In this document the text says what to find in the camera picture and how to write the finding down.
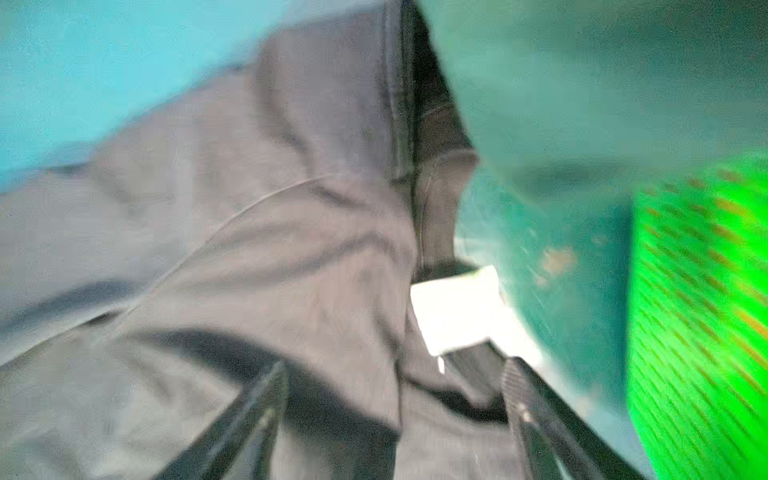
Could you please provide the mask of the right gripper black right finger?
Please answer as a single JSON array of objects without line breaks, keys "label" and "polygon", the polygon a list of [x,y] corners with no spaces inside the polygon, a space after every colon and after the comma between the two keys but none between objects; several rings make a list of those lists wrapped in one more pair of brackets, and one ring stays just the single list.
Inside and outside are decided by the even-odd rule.
[{"label": "right gripper black right finger", "polygon": [[505,361],[502,397],[525,479],[640,479],[522,358]]}]

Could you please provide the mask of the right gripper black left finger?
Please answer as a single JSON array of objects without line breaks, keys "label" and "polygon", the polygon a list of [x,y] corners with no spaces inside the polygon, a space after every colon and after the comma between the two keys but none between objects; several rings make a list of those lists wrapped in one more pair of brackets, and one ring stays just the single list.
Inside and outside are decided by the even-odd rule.
[{"label": "right gripper black left finger", "polygon": [[158,479],[267,479],[288,399],[283,362],[259,372]]}]

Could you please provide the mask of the black t shirt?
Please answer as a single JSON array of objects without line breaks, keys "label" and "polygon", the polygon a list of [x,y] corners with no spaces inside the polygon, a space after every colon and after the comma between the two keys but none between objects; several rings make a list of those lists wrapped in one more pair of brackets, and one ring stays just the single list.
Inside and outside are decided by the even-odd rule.
[{"label": "black t shirt", "polygon": [[259,372],[267,479],[519,479],[502,400],[411,304],[435,133],[466,159],[411,1],[256,57],[1,197],[1,475],[158,479]]}]

